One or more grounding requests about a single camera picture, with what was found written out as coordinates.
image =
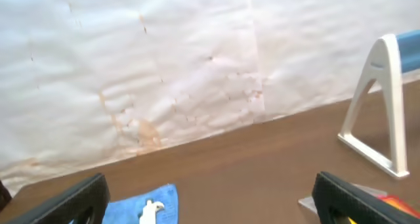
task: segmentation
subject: dark object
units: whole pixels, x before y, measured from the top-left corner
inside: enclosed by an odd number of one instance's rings
[[[109,200],[105,176],[96,174],[8,224],[99,224]]]
[[[420,219],[328,172],[316,176],[312,196],[322,224],[350,223],[348,217],[357,224],[420,223]]]
[[[0,181],[0,212],[12,200],[11,194]]]

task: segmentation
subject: brown table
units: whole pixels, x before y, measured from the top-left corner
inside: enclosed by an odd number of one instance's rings
[[[298,204],[319,171],[386,190],[420,209],[420,81],[404,88],[408,167],[396,181],[337,140],[348,108],[339,102],[24,187],[0,215],[6,221],[85,177],[106,176],[112,201],[175,183],[179,223],[317,223]],[[355,134],[389,154],[381,94],[368,97]]]

